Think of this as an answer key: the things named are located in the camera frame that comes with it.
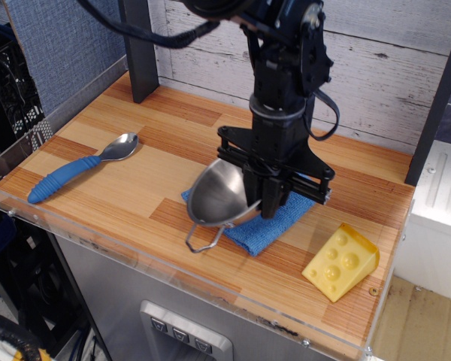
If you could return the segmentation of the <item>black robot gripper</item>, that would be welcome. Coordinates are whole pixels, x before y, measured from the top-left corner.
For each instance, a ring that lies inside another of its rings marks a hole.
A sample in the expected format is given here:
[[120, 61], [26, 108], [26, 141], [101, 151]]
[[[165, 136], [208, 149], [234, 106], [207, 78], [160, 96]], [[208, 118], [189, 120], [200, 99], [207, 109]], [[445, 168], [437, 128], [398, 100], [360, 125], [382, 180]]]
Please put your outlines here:
[[325, 204], [334, 170], [310, 149], [311, 115], [253, 112], [250, 129], [222, 126], [219, 158], [242, 169], [247, 204], [262, 200], [262, 217], [272, 219], [290, 192]]

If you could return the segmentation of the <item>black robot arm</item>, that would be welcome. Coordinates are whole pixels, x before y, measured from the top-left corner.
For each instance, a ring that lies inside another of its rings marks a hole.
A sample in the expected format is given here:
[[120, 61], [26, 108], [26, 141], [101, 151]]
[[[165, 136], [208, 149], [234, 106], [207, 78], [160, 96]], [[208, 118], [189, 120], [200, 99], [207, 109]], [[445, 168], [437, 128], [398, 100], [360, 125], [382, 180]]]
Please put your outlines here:
[[247, 37], [253, 67], [252, 126], [218, 131], [219, 157], [244, 174], [249, 204], [265, 219], [298, 193], [320, 204], [330, 196], [334, 170], [310, 149], [316, 100], [336, 104], [322, 91], [333, 62], [323, 40], [321, 1], [187, 1], [210, 21], [231, 20]]

